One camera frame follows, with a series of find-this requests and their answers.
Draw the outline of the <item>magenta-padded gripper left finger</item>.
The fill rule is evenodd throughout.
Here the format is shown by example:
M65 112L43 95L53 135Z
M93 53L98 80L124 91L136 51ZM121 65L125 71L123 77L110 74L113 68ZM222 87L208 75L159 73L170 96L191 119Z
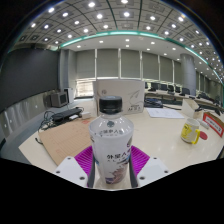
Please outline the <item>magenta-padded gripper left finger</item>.
M95 180L95 161L89 146L75 157L67 156L54 171L56 176L84 188L92 188Z

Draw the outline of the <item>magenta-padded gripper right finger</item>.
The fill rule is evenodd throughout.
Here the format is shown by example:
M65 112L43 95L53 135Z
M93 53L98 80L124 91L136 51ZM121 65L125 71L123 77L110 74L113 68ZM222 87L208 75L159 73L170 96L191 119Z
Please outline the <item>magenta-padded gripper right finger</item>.
M150 157L132 146L129 161L130 182L133 188L146 186L170 174L158 157Z

